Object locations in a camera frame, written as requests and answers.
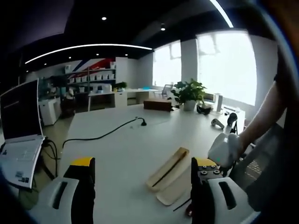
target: person's arm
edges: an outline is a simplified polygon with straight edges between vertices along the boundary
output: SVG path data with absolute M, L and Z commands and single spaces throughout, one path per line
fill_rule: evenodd
M 251 142 L 265 134 L 278 121 L 285 109 L 283 96 L 278 91 L 277 83 L 274 82 L 259 111 L 248 127 L 239 135 L 243 146 L 240 154 L 245 152 Z

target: white flower pot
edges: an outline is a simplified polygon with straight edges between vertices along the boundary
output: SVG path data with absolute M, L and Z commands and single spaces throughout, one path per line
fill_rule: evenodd
M 194 111 L 196 105 L 195 100 L 188 100 L 184 103 L 184 111 Z

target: black ceiling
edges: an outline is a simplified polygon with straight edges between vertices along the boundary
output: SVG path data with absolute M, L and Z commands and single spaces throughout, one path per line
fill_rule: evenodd
M 69 60 L 124 56 L 125 54 L 131 58 L 140 58 L 149 51 L 125 47 L 87 47 L 57 52 L 24 64 L 25 61 L 36 56 L 69 46 L 92 43 L 134 44 L 133 40 L 140 31 L 184 1 L 75 0 L 64 33 L 43 38 L 24 46 L 8 55 L 7 60 L 2 60 L 3 66 L 9 69 L 10 74 L 19 75 L 20 73 L 24 74 L 27 70 L 41 69 L 44 67 L 44 63 L 49 66 Z M 251 34 L 273 38 L 259 13 L 253 8 L 234 8 L 226 10 L 226 12 L 235 28 L 245 28 Z M 103 16 L 107 17 L 106 21 L 101 20 Z M 14 20 L 13 22 L 14 25 L 18 23 L 20 21 Z M 186 18 L 169 28 L 166 27 L 166 31 L 157 32 L 141 45 L 156 48 L 171 41 L 194 38 L 195 34 L 198 33 L 227 27 L 219 12 L 212 11 Z M 17 27 L 6 26 L 6 29 L 14 34 L 16 33 L 14 29 Z

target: laptop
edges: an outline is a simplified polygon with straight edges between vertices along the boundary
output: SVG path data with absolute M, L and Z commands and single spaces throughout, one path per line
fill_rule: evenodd
M 15 187 L 32 188 L 36 161 L 44 140 L 38 109 L 38 80 L 16 86 L 0 96 L 5 144 L 0 165 Z

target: office chair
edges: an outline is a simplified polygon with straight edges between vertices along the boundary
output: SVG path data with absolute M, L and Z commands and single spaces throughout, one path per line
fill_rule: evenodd
M 274 163 L 277 172 L 280 171 L 281 166 L 288 165 L 287 160 L 284 160 L 285 152 L 278 150 L 283 137 L 283 128 L 275 124 L 256 141 L 256 146 L 253 149 L 251 146 L 247 148 L 246 156 L 243 156 L 243 160 L 238 162 L 229 174 L 229 177 L 246 192 L 249 203 L 255 211 L 261 210 L 271 196 L 271 192 L 263 190 L 261 187 L 265 186 L 269 180 L 271 183 L 274 180 L 274 184 L 281 181 L 277 180 L 275 183 L 276 178 L 271 176 L 273 172 L 267 168 L 268 165 Z
M 163 99 L 167 98 L 167 93 L 170 92 L 173 88 L 173 84 L 166 84 L 162 90 L 162 92 L 154 92 L 155 96 L 161 95 Z

